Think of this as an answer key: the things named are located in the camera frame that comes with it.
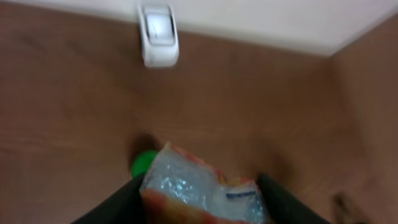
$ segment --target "transparent plastic wrapper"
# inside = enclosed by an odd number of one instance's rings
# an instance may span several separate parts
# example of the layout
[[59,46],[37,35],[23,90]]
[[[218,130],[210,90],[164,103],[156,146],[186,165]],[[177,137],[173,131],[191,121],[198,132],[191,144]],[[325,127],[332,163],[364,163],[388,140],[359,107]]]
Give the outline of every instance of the transparent plastic wrapper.
[[163,207],[167,206],[164,202],[166,199],[162,198],[166,196],[167,200],[177,200],[189,205],[174,210],[189,210],[188,213],[194,217],[197,215],[193,210],[197,213],[206,211],[201,213],[199,219],[202,220],[213,217],[247,223],[267,221],[266,206],[255,181],[228,180],[218,169],[170,143],[166,144],[152,162],[142,183],[141,194],[144,203],[151,198],[148,195],[160,194],[157,196],[157,210],[164,209],[159,208],[160,203]]

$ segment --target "brown surface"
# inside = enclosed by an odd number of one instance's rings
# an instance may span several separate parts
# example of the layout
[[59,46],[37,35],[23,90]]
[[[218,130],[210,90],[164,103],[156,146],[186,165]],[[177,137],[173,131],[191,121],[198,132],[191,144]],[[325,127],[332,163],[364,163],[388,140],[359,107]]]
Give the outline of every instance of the brown surface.
[[229,174],[267,172],[330,219],[369,164],[325,58],[180,33],[148,70],[137,25],[0,4],[0,222],[65,223],[129,180],[140,133]]
[[379,183],[380,223],[398,223],[398,15],[333,58]]

